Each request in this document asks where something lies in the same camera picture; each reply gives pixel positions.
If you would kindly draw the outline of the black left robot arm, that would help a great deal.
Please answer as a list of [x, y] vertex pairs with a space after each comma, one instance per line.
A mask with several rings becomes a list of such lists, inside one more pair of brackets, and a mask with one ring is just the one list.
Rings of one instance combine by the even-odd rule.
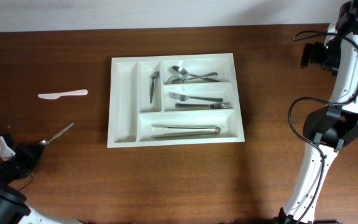
[[62, 220], [42, 213], [27, 203], [21, 189], [9, 184], [32, 177], [32, 172], [52, 140], [37, 144], [15, 146], [10, 134], [0, 135], [0, 223], [81, 223], [81, 220]]

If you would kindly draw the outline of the metal spoon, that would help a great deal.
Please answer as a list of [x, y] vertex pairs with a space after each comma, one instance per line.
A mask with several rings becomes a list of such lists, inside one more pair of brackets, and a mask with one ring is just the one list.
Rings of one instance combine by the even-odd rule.
[[[172, 66], [172, 67], [170, 67], [170, 70], [172, 71], [172, 72], [174, 72], [174, 74], [182, 74], [182, 75], [185, 75], [185, 76], [187, 76], [187, 75], [191, 75], [191, 76], [193, 76], [194, 74], [192, 74], [192, 73], [189, 73], [186, 69], [184, 69], [183, 67], [181, 67], [181, 66], [178, 66], [178, 65], [174, 65], [174, 66]], [[216, 78], [204, 78], [204, 79], [202, 79], [202, 80], [207, 80], [207, 81], [216, 81]]]
[[170, 84], [175, 84], [177, 82], [179, 83], [183, 83], [184, 81], [189, 81], [189, 80], [195, 80], [195, 79], [204, 79], [204, 78], [217, 78], [218, 77], [218, 73], [216, 72], [212, 72], [212, 73], [207, 73], [204, 75], [182, 75], [182, 74], [176, 74], [173, 75], [172, 77], [170, 77], [167, 81], [166, 84], [170, 85]]

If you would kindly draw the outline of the small metal teaspoon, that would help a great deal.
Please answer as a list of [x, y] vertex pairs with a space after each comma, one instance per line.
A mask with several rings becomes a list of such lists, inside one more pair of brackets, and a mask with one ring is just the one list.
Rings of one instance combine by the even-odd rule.
[[151, 84], [150, 84], [150, 97], [149, 97], [149, 103], [152, 104], [153, 97], [154, 97], [154, 90], [155, 90], [155, 81], [160, 76], [159, 71], [155, 71], [150, 75]]

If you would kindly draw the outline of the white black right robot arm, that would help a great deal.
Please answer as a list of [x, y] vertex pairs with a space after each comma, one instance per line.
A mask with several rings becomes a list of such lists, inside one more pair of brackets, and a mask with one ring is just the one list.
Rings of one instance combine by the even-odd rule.
[[311, 112], [296, 136], [305, 142], [298, 180], [274, 223], [315, 223], [315, 210], [324, 180], [344, 147], [358, 138], [358, 0], [344, 3], [336, 22], [326, 31], [304, 30], [294, 41], [323, 36], [324, 42], [306, 44], [301, 67], [318, 64], [336, 76], [329, 100], [304, 97], [324, 104]]

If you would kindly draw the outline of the small metal fork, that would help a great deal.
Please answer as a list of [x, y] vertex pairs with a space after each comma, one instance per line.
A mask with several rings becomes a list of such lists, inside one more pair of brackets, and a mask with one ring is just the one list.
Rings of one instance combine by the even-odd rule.
[[47, 147], [54, 139], [60, 137], [64, 132], [66, 132], [67, 130], [69, 130], [72, 126], [74, 125], [74, 123], [70, 123], [68, 126], [64, 127], [63, 129], [61, 129], [57, 134], [55, 134], [53, 137], [51, 137], [48, 140], [42, 140], [38, 143], [38, 145]]

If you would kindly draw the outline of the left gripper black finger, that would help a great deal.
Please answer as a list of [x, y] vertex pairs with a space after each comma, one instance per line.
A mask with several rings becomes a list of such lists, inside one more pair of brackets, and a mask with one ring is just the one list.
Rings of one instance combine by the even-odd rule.
[[28, 155], [33, 162], [38, 162], [46, 149], [46, 145], [42, 143], [27, 146]]
[[4, 142], [7, 144], [8, 147], [13, 148], [15, 142], [9, 133], [2, 134], [1, 137], [4, 139]]

